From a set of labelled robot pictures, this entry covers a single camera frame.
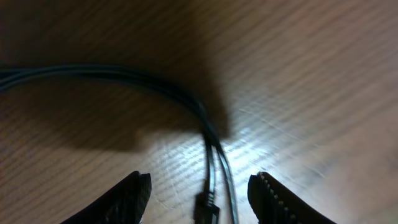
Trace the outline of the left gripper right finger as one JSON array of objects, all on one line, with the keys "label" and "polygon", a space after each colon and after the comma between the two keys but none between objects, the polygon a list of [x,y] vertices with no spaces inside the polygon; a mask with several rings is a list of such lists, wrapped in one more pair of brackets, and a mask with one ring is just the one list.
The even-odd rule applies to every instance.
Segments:
[{"label": "left gripper right finger", "polygon": [[250,176],[248,201],[259,224],[335,224],[267,172]]}]

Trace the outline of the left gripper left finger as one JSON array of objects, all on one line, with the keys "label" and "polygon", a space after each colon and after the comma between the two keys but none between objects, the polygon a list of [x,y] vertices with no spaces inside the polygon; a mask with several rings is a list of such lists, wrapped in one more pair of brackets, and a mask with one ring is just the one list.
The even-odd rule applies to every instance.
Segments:
[{"label": "left gripper left finger", "polygon": [[151,191],[150,174],[134,171],[62,224],[140,224]]}]

